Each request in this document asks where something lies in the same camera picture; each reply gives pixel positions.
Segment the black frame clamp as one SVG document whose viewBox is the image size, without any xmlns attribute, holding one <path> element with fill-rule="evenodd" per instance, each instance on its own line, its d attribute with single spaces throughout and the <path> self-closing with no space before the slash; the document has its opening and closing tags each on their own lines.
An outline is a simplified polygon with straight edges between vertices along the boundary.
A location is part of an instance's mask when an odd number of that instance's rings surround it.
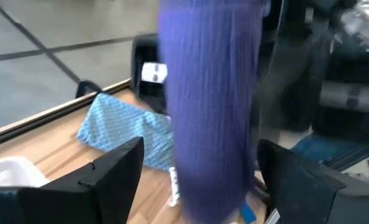
<svg viewBox="0 0 369 224">
<path fill-rule="evenodd" d="M 96 92 L 97 94 L 103 93 L 103 89 L 96 83 L 90 80 L 82 80 L 79 82 L 75 98 L 83 97 L 89 93 Z"/>
</svg>

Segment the white printed gauze package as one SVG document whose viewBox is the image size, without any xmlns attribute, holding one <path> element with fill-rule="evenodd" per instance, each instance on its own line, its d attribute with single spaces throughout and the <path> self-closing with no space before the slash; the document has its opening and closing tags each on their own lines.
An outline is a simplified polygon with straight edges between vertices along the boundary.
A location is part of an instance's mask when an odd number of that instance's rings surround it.
<svg viewBox="0 0 369 224">
<path fill-rule="evenodd" d="M 169 168 L 170 182 L 171 182 L 171 190 L 172 190 L 172 200 L 169 202 L 170 207 L 175 207 L 179 204 L 180 193 L 179 193 L 179 185 L 177 179 L 177 171 L 175 167 Z"/>
</svg>

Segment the purple bandage roll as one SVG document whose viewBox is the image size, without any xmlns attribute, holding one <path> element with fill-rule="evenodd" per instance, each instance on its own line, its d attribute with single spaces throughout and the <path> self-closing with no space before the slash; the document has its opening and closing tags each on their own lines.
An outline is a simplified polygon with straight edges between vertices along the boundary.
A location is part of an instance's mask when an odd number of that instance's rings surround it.
<svg viewBox="0 0 369 224">
<path fill-rule="evenodd" d="M 180 202 L 222 224 L 253 188 L 251 105 L 264 0 L 160 0 L 159 47 Z"/>
</svg>

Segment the blue patterned cloth pouch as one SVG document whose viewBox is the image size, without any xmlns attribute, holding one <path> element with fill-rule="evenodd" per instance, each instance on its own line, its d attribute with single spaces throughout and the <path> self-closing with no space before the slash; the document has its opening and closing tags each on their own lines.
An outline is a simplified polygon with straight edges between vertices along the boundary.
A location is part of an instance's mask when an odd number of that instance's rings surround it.
<svg viewBox="0 0 369 224">
<path fill-rule="evenodd" d="M 144 165 L 168 171 L 173 166 L 170 117 L 139 109 L 100 93 L 90 106 L 77 139 L 109 152 L 135 137 L 144 139 Z"/>
</svg>

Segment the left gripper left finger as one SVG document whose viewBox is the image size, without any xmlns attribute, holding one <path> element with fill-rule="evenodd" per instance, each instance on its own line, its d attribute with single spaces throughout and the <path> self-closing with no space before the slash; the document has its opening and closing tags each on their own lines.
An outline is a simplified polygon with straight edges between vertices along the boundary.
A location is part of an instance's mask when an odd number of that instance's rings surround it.
<svg viewBox="0 0 369 224">
<path fill-rule="evenodd" d="M 45 186 L 20 189 L 25 224 L 126 224 L 143 157 L 135 137 Z"/>
</svg>

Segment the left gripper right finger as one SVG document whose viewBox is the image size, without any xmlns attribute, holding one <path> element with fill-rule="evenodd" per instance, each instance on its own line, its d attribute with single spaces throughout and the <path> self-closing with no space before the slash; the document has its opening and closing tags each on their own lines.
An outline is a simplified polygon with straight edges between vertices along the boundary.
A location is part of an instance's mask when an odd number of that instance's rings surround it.
<svg viewBox="0 0 369 224">
<path fill-rule="evenodd" d="M 266 139 L 258 162 L 281 224 L 369 224 L 369 184 Z"/>
</svg>

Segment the white plastic basket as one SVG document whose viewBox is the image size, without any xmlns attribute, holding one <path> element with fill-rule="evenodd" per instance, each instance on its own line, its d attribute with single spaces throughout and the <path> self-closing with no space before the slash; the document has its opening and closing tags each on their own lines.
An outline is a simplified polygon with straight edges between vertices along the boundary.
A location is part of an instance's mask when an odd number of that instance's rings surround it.
<svg viewBox="0 0 369 224">
<path fill-rule="evenodd" d="M 0 187 L 41 187 L 49 179 L 27 158 L 22 156 L 0 159 Z"/>
</svg>

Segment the black aluminium table frame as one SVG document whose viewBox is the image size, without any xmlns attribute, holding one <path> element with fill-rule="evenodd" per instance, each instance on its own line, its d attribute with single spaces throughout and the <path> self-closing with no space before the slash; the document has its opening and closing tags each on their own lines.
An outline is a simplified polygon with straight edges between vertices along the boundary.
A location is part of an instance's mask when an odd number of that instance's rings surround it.
<svg viewBox="0 0 369 224">
<path fill-rule="evenodd" d="M 131 79 L 126 79 L 114 85 L 108 86 L 103 89 L 103 93 L 112 95 L 121 90 L 129 88 L 131 84 Z M 70 113 L 80 110 L 94 101 L 97 96 L 96 92 L 89 93 L 83 97 L 75 98 L 72 101 L 58 105 L 49 110 L 37 113 L 26 119 L 22 119 L 18 122 L 3 126 L 0 128 L 0 144 L 14 139 L 22 134 L 28 133 L 33 129 L 39 128 L 45 124 L 48 124 L 56 119 L 60 119 Z"/>
</svg>

